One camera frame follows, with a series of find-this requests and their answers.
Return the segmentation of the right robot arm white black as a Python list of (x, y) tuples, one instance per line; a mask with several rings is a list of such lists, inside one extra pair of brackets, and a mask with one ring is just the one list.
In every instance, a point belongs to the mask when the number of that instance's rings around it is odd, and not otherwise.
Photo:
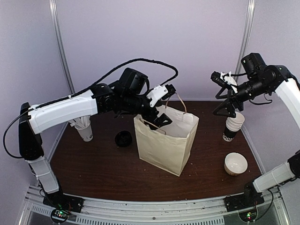
[(242, 73), (213, 72), (216, 116), (244, 114), (242, 131), (263, 174), (244, 186), (240, 203), (300, 177), (300, 83), (286, 66), (267, 65), (260, 54), (241, 59)]

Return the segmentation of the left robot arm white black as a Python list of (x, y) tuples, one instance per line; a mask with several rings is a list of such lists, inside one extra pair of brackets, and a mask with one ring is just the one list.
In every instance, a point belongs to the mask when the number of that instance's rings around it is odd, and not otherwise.
[(140, 94), (148, 85), (145, 74), (126, 68), (120, 79), (109, 85), (97, 82), (81, 94), (40, 105), (22, 105), (20, 115), (14, 120), (19, 122), (19, 158), (28, 162), (44, 192), (49, 194), (50, 202), (57, 208), (65, 207), (68, 201), (45, 158), (40, 133), (80, 117), (110, 111), (115, 114), (139, 114), (152, 130), (171, 124), (172, 120), (164, 113), (159, 114), (155, 105), (173, 95), (174, 87), (161, 84)]

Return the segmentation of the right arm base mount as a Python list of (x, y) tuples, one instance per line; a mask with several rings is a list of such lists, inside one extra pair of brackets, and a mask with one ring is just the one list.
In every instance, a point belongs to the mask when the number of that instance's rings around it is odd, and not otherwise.
[(264, 197), (262, 194), (247, 196), (245, 193), (227, 195), (224, 203), (227, 212), (236, 211), (241, 221), (249, 224), (258, 219), (257, 206), (264, 203)]

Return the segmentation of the kraft paper takeout bag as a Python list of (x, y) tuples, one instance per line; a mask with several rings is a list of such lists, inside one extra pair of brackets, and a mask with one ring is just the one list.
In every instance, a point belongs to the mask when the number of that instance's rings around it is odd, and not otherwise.
[(199, 118), (174, 109), (166, 103), (158, 108), (172, 120), (170, 125), (150, 129), (141, 115), (134, 117), (134, 127), (139, 158), (173, 175), (180, 176), (189, 157), (196, 135)]

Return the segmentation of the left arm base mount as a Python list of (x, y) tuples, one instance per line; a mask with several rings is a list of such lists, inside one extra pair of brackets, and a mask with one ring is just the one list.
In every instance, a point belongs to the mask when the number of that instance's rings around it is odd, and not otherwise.
[(43, 204), (54, 207), (50, 213), (50, 219), (56, 224), (66, 222), (74, 212), (80, 213), (83, 202), (83, 198), (65, 195), (62, 192), (44, 193), (43, 200)]

